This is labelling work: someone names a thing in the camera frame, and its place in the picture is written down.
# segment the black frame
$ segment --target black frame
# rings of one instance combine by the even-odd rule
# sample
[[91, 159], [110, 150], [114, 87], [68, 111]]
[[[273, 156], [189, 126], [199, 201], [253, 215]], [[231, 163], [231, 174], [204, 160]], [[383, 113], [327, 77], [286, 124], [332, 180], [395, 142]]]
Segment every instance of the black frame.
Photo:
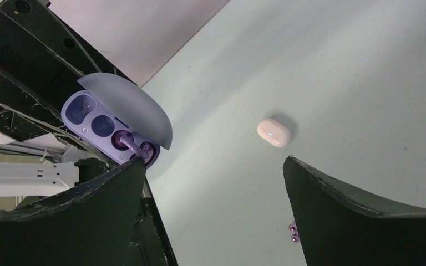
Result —
[[[49, 5], [45, 0], [0, 3], [0, 132], [19, 141], [52, 133], [114, 169], [117, 163], [64, 126], [60, 110], [70, 95], [83, 89], [77, 83], [83, 75], [102, 71], [129, 78], [53, 14]], [[149, 191], [146, 181], [144, 189]], [[133, 204], [140, 212], [127, 243], [131, 261], [177, 265], [154, 199], [142, 197]]]
[[425, 208], [372, 194], [294, 157], [283, 175], [308, 265], [426, 265]]

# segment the wire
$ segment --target wire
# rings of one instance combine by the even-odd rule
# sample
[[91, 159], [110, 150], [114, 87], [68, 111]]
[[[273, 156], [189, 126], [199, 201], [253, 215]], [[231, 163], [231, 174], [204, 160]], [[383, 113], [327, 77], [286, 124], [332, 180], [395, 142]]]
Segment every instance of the wire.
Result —
[[[26, 152], [12, 151], [12, 150], [7, 150], [3, 148], [0, 148], [0, 154], [10, 155], [10, 156], [33, 156], [33, 157], [40, 157], [40, 158], [42, 157], [41, 155], [37, 155], [37, 154], [28, 154]], [[49, 156], [46, 156], [45, 159], [51, 163], [56, 163], [56, 161]]]
[[12, 145], [12, 146], [15, 146], [15, 147], [31, 149], [31, 150], [36, 150], [36, 151], [44, 151], [45, 153], [49, 153], [49, 154], [53, 155], [56, 158], [57, 162], [62, 162], [61, 158], [54, 151], [47, 151], [46, 149], [39, 149], [39, 148], [30, 147], [30, 146], [21, 145], [21, 144], [15, 144], [15, 143], [9, 143], [9, 145]]

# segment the light blue surface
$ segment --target light blue surface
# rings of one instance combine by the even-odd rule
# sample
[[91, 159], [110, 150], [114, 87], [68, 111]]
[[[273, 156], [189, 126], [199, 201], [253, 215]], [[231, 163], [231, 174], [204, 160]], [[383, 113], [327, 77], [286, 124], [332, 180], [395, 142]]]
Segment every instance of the light blue surface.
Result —
[[232, 0], [144, 90], [173, 124], [147, 176], [180, 265], [305, 265], [289, 155], [426, 207], [426, 1]]

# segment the purple ear tip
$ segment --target purple ear tip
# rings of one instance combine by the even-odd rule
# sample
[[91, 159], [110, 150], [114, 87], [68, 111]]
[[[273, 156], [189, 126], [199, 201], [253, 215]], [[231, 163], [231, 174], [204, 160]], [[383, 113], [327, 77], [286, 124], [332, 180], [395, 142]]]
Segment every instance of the purple ear tip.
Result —
[[290, 229], [290, 231], [295, 232], [297, 230], [296, 223], [290, 223], [288, 228]]
[[120, 151], [126, 151], [128, 150], [128, 147], [121, 142], [120, 139], [122, 136], [128, 137], [129, 139], [131, 139], [131, 141], [134, 140], [133, 135], [128, 130], [119, 130], [113, 134], [113, 136], [111, 137], [111, 142], [115, 149]]
[[293, 242], [299, 242], [300, 241], [300, 237], [297, 234], [294, 234], [291, 236], [291, 241]]

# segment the purple earbud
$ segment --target purple earbud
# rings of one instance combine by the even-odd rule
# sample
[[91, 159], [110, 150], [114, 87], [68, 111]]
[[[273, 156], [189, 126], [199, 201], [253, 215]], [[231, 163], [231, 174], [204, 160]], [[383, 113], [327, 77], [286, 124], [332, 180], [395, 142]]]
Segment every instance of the purple earbud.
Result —
[[291, 232], [297, 232], [296, 223], [290, 223], [288, 226]]
[[133, 140], [130, 139], [129, 136], [127, 135], [121, 135], [120, 137], [120, 142], [125, 144], [132, 152], [134, 152], [135, 154], [137, 154], [138, 156], [140, 156], [143, 159], [148, 158], [148, 154], [146, 154], [146, 152], [141, 149], [140, 147], [138, 147]]
[[299, 242], [300, 241], [300, 237], [297, 235], [297, 234], [293, 234], [292, 236], [291, 236], [291, 241], [293, 241], [293, 242]]
[[134, 140], [133, 135], [128, 130], [122, 129], [122, 130], [119, 130], [119, 131], [117, 131], [113, 134], [113, 136], [111, 137], [111, 143], [113, 144], [115, 149], [120, 150], [120, 151], [126, 151], [126, 150], [128, 150], [128, 147], [124, 143], [121, 142], [120, 138], [122, 136], [128, 137], [131, 141]]

